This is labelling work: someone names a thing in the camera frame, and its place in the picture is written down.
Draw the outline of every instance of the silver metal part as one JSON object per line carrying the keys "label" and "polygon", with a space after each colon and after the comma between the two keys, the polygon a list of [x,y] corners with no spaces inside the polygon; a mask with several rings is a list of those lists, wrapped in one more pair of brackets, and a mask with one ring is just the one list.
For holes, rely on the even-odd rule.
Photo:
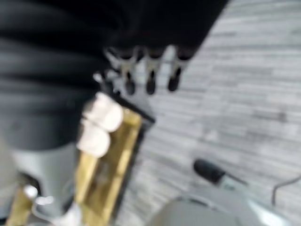
{"label": "silver metal part", "polygon": [[74,191],[76,147],[74,143],[43,151],[14,150],[17,169],[37,180],[41,194],[35,199],[39,209],[49,216],[61,216],[66,210]]}

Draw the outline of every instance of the gray wooden floor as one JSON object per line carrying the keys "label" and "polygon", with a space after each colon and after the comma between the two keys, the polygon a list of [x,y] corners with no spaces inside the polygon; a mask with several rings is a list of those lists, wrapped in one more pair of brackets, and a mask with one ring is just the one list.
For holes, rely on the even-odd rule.
{"label": "gray wooden floor", "polygon": [[[301,1],[233,0],[176,94],[166,90],[166,73],[167,65],[149,98],[158,121],[117,225],[142,226],[165,202],[204,183],[191,170],[196,157],[244,178],[265,202],[274,184],[301,174]],[[282,189],[277,203],[301,224],[301,183]]]}

